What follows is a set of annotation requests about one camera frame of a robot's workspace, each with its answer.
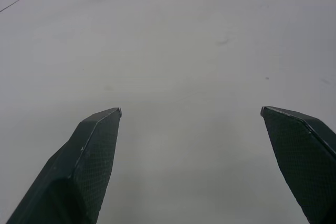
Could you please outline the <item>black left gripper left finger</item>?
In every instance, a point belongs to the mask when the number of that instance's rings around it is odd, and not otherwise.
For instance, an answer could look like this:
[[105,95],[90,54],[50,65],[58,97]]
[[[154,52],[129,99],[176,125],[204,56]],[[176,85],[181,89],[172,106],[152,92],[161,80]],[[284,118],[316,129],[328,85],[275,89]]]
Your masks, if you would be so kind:
[[122,112],[81,121],[46,162],[6,224],[96,224],[110,180]]

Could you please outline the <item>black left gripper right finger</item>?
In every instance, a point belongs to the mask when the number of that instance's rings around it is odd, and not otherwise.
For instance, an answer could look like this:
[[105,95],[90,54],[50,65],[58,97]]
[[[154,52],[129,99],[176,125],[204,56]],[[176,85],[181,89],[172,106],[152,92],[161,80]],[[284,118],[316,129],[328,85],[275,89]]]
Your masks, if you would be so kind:
[[336,224],[336,133],[321,120],[264,106],[279,169],[309,224]]

